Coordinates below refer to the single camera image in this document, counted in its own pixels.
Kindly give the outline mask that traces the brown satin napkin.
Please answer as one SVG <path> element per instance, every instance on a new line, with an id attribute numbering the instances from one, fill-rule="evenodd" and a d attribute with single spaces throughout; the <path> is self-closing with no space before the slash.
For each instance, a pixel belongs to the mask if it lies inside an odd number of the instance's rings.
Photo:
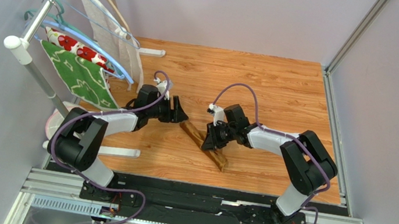
<path id="1" fill-rule="evenodd" d="M 185 134 L 187 134 L 199 149 L 215 164 L 219 171 L 223 172 L 228 165 L 227 158 L 220 151 L 205 151 L 201 149 L 202 143 L 205 140 L 205 134 L 199 131 L 189 120 L 179 123 Z"/>

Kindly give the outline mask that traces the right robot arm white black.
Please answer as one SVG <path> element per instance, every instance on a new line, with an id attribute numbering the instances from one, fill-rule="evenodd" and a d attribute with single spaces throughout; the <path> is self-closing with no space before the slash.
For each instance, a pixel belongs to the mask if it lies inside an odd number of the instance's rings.
<path id="1" fill-rule="evenodd" d="M 338 174 L 333 158 L 311 130 L 287 134 L 250 123 L 238 104 L 227 108 L 210 104 L 208 113 L 213 121 L 207 124 L 202 150 L 219 150 L 235 141 L 283 158 L 291 183 L 272 206 L 272 215 L 277 218 L 293 217 L 314 194 L 328 188 Z"/>

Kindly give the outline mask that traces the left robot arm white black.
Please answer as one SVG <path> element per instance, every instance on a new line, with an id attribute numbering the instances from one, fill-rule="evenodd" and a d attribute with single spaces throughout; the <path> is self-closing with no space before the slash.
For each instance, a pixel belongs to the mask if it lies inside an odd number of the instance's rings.
<path id="1" fill-rule="evenodd" d="M 56 163 L 72 170 L 85 182 L 103 191 L 109 187 L 115 173 L 98 158 L 104 137 L 129 133 L 146 126 L 150 119 L 162 123 L 188 120 L 178 96 L 167 97 L 158 87 L 143 85 L 137 98 L 115 111 L 87 112 L 79 107 L 69 111 L 50 139 L 47 151 Z"/>

